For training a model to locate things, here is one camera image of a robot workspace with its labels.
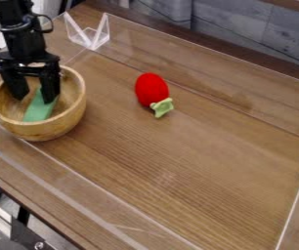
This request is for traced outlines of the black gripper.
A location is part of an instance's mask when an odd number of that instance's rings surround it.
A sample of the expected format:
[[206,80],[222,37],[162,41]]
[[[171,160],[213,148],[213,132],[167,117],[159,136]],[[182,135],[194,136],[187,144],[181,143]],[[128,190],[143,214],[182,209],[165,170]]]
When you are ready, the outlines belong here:
[[50,104],[59,95],[59,57],[46,51],[38,18],[0,18],[6,49],[0,52],[0,75],[11,96],[22,100],[28,93],[24,76],[39,79],[42,100]]

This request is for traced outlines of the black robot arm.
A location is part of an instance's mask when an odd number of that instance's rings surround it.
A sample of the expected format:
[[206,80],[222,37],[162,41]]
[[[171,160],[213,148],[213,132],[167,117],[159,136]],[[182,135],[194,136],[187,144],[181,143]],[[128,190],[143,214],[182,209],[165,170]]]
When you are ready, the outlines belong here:
[[0,32],[6,49],[0,51],[0,75],[11,96],[22,100],[28,93],[26,77],[36,77],[46,104],[59,95],[59,57],[46,52],[39,14],[30,0],[0,0]]

